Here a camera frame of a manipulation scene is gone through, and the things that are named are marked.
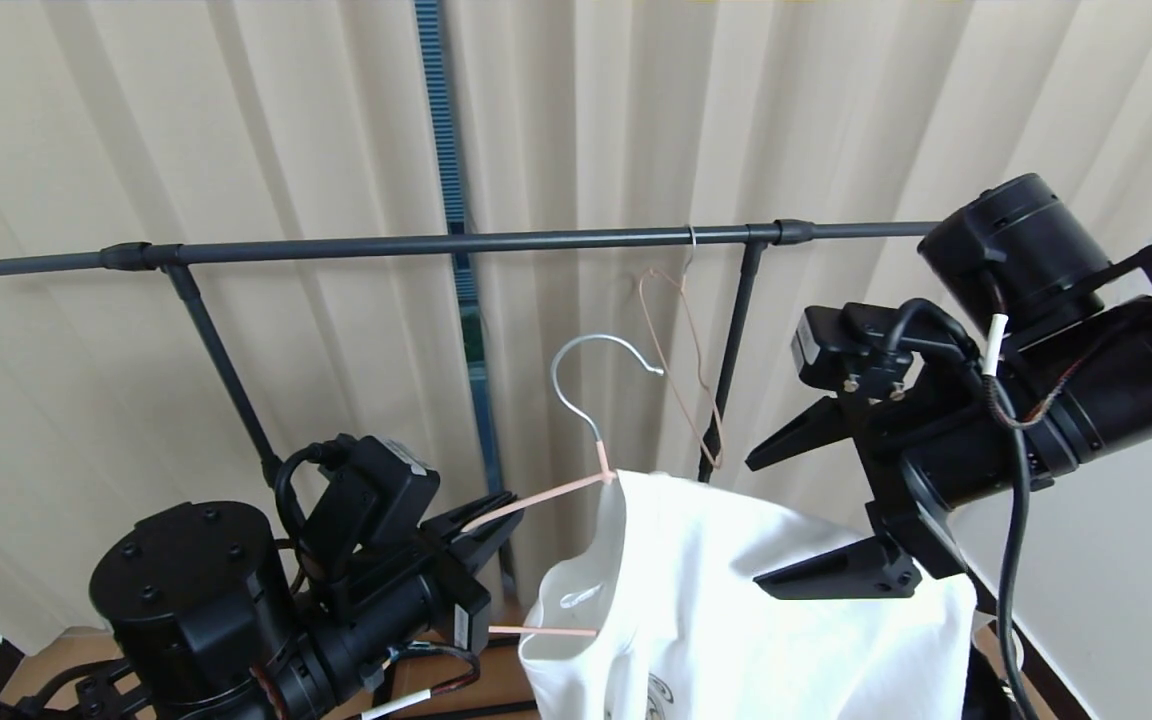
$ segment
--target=white garment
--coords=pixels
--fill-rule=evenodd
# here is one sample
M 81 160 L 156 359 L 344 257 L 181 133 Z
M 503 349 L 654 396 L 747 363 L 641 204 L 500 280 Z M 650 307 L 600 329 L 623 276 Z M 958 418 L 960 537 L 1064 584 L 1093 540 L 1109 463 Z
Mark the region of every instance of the white garment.
M 779 601 L 755 575 L 852 530 L 666 473 L 602 487 L 594 541 L 554 564 L 518 657 L 547 720 L 956 719 L 975 592 L 931 579 L 909 600 Z

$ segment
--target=silver metal hook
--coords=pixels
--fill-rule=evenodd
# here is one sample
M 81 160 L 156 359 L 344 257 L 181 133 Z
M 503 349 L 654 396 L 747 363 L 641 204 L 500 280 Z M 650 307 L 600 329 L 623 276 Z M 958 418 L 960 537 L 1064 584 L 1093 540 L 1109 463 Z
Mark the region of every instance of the silver metal hook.
M 586 340 L 608 340 L 620 344 L 621 347 L 626 348 L 628 351 L 634 354 L 634 357 L 639 362 L 641 365 L 643 365 L 643 369 L 646 370 L 646 372 L 662 376 L 664 367 L 657 367 L 655 365 L 650 364 L 649 359 L 646 359 L 646 357 L 644 357 L 643 354 L 639 353 L 639 348 L 628 343 L 628 341 L 626 341 L 624 338 L 614 336 L 614 334 L 607 334 L 607 333 L 582 334 L 582 336 L 571 338 L 570 341 L 567 341 L 567 344 L 559 348 L 558 353 L 554 354 L 554 359 L 552 361 L 552 363 L 550 363 L 550 384 L 553 384 L 554 386 L 554 393 L 558 394 L 558 401 L 562 402 L 563 406 L 567 406 L 568 410 L 571 410 L 573 414 L 579 416 L 581 419 L 585 420 L 589 424 L 589 429 L 594 431 L 594 442 L 602 442 L 602 433 L 598 432 L 598 424 L 594 423 L 594 419 L 590 418 L 589 414 L 585 414 L 585 411 L 581 410 L 579 407 L 573 406 L 571 400 L 567 400 L 567 396 L 563 395 L 563 388 L 558 387 L 558 363 L 561 363 L 563 355 L 567 355 L 568 350 L 571 350 L 571 348 L 576 347 L 582 342 L 585 342 Z
M 687 234 L 690 234 L 691 236 L 691 250 L 687 252 L 687 262 L 682 264 L 682 279 L 680 279 L 679 282 L 685 281 L 687 268 L 691 268 L 691 260 L 696 259 L 696 228 L 691 227 L 691 225 L 688 225 Z

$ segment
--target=wire hanger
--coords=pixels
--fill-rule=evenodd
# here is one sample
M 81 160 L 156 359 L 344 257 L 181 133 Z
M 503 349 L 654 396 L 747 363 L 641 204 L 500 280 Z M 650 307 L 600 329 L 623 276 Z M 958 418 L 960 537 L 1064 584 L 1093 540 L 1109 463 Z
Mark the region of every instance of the wire hanger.
M 614 334 L 607 334 L 607 333 L 591 333 L 591 334 L 582 334 L 582 336 L 573 338 L 573 340 L 567 341 L 567 344 L 562 346 L 562 348 L 559 348 L 558 354 L 554 354 L 554 359 L 552 361 L 552 363 L 550 363 L 550 384 L 554 386 L 554 393 L 556 393 L 558 395 L 558 401 L 562 402 L 562 404 L 566 406 L 568 410 L 571 410 L 573 414 L 576 414 L 577 418 L 585 420 L 590 430 L 593 430 L 594 452 L 598 452 L 598 465 L 599 465 L 598 473 L 590 475 L 590 477 L 588 478 L 581 478 L 578 480 L 573 480 L 570 483 L 561 484 L 561 486 L 554 488 L 547 488 L 547 491 L 538 492 L 536 493 L 536 495 L 525 497 L 516 502 L 510 502 L 505 507 L 500 507 L 500 509 L 498 510 L 488 511 L 488 514 L 483 515 L 480 518 L 476 518 L 471 521 L 471 523 L 465 524 L 465 532 L 471 532 L 471 530 L 475 530 L 477 526 L 483 525 L 484 523 L 490 523 L 492 520 L 503 518 L 506 515 L 511 514 L 511 511 L 522 510 L 524 509 L 524 507 L 530 507 L 539 502 L 553 500 L 553 498 L 556 497 L 567 495 L 567 493 L 577 491 L 577 488 L 591 486 L 591 484 L 598 482 L 609 483 L 614 478 L 616 478 L 616 471 L 612 470 L 611 467 L 608 467 L 607 464 L 607 446 L 602 445 L 602 433 L 600 433 L 598 430 L 598 423 L 594 423 L 594 419 L 590 418 L 589 414 L 585 414 L 585 411 L 581 410 L 579 407 L 576 407 L 576 404 L 574 404 L 571 400 L 567 400 L 567 396 L 563 394 L 563 388 L 559 387 L 558 384 L 558 364 L 562 363 L 563 356 L 567 355 L 567 353 L 570 351 L 577 344 L 590 340 L 605 340 L 617 343 L 621 347 L 626 348 L 631 354 L 634 354 L 635 359 L 638 361 L 641 365 L 643 365 L 643 369 L 646 370 L 646 372 L 658 376 L 664 374 L 664 367 L 657 367 L 655 365 L 650 364 L 649 359 L 646 359 L 646 357 L 644 357 L 643 354 L 639 353 L 639 348 L 636 348 L 630 343 L 628 343 L 624 338 L 617 338 L 614 336 Z
M 691 225 L 687 226 L 687 232 L 691 234 L 691 250 L 687 252 L 687 260 L 682 264 L 682 279 L 676 281 L 669 276 L 668 273 L 659 268 L 647 268 L 646 272 L 639 275 L 639 304 L 643 306 L 643 316 L 647 323 L 647 332 L 652 334 L 652 343 L 657 348 L 657 356 L 660 357 L 660 365 L 664 365 L 664 378 L 669 382 L 669 389 L 673 391 L 673 397 L 679 402 L 679 409 L 682 410 L 682 416 L 687 419 L 687 425 L 691 427 L 691 434 L 696 438 L 696 442 L 700 446 L 700 453 L 708 461 L 710 468 L 715 470 L 721 469 L 723 465 L 723 452 L 727 448 L 727 437 L 723 432 L 723 419 L 722 414 L 718 411 L 718 401 L 714 397 L 713 388 L 708 387 L 708 382 L 705 382 L 704 374 L 704 363 L 702 359 L 700 351 L 700 336 L 696 333 L 696 320 L 691 316 L 691 306 L 687 304 L 687 271 L 691 268 L 691 260 L 696 258 L 696 229 Z M 692 418 L 691 414 L 687 410 L 687 403 L 682 400 L 682 393 L 679 391 L 679 386 L 673 381 L 673 373 L 669 370 L 669 362 L 664 355 L 664 349 L 660 347 L 660 340 L 655 334 L 655 325 L 652 323 L 652 313 L 649 312 L 649 301 L 643 293 L 643 286 L 649 278 L 660 278 L 667 283 L 675 287 L 679 293 L 679 300 L 682 302 L 682 311 L 687 316 L 687 327 L 691 329 L 691 342 L 696 348 L 696 381 L 700 384 L 700 389 L 704 391 L 705 396 L 708 397 L 710 410 L 713 410 L 714 416 L 714 427 L 718 430 L 718 453 L 712 454 L 708 450 L 707 445 L 705 445 L 704 434 L 700 432 L 700 425 L 696 424 L 696 419 Z

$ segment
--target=floor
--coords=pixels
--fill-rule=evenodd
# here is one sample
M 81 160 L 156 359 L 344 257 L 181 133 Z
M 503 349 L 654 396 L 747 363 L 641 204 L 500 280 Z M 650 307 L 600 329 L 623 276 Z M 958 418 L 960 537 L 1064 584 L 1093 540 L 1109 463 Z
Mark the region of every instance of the floor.
M 977 647 L 988 658 L 995 670 L 1002 669 L 1002 661 L 998 657 L 998 641 L 995 635 L 987 628 L 980 630 L 977 637 Z M 104 632 L 74 632 L 61 637 L 51 646 L 46 647 L 38 655 L 26 657 L 20 665 L 10 682 L 1 694 L 1 700 L 17 702 L 26 694 L 37 691 L 41 684 L 52 679 L 65 667 L 73 667 L 81 662 L 92 662 L 109 660 L 121 657 L 113 638 Z M 457 662 L 441 657 L 430 657 L 430 659 L 406 661 L 399 666 L 396 683 L 394 683 L 393 697 L 401 697 L 403 694 L 417 691 L 420 688 L 429 688 L 440 680 L 456 675 L 461 669 Z M 1032 698 L 1038 717 L 1041 720 L 1056 720 L 1051 707 L 1038 696 L 1033 685 L 1029 685 L 1029 697 Z M 419 706 L 411 707 L 394 714 L 394 717 L 424 715 L 429 712 L 444 712 L 447 710 L 465 710 L 470 707 L 484 707 L 498 705 L 505 702 L 531 700 L 531 688 L 526 687 L 526 676 L 518 666 L 518 658 L 515 647 L 495 647 L 483 653 L 483 679 L 479 682 L 463 689 L 461 692 L 448 694 L 448 696 L 433 698 L 423 702 Z M 56 697 L 50 707 L 71 707 L 76 702 L 73 685 L 67 687 Z M 338 707 L 328 720 L 344 720 L 348 717 L 357 717 L 362 711 L 371 707 L 370 694 L 358 694 L 346 705 Z M 532 720 L 539 719 L 539 714 L 532 712 L 515 712 L 510 715 L 493 715 L 500 720 Z

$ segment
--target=curtain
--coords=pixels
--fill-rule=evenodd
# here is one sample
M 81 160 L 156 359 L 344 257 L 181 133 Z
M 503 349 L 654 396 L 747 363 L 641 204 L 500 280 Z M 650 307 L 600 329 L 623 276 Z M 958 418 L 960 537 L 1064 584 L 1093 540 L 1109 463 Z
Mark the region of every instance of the curtain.
M 452 0 L 447 43 L 476 232 L 641 223 L 937 220 L 1037 172 L 1123 258 L 1152 232 L 1152 3 L 684 3 Z M 915 238 L 765 252 L 727 406 L 718 486 L 867 528 L 859 462 L 838 444 L 759 473 L 755 444 L 819 395 L 790 336 L 805 305 L 946 301 Z M 635 278 L 689 250 L 483 256 L 488 379 L 503 478 L 521 493 L 590 473 L 588 429 L 548 387 L 550 357 L 609 332 L 654 356 Z M 687 275 L 717 380 L 740 249 Z M 653 323 L 704 427 L 685 316 L 647 288 Z M 621 348 L 582 346 L 563 388 L 613 465 L 695 477 L 698 444 L 666 382 Z M 584 547 L 596 493 L 529 510 L 524 597 Z
M 409 3 L 0 3 L 0 256 L 442 218 Z M 483 495 L 448 258 L 196 274 L 275 450 L 384 433 L 444 475 L 434 511 Z M 215 498 L 273 510 L 166 279 L 0 279 L 0 632 L 99 626 L 101 553 Z

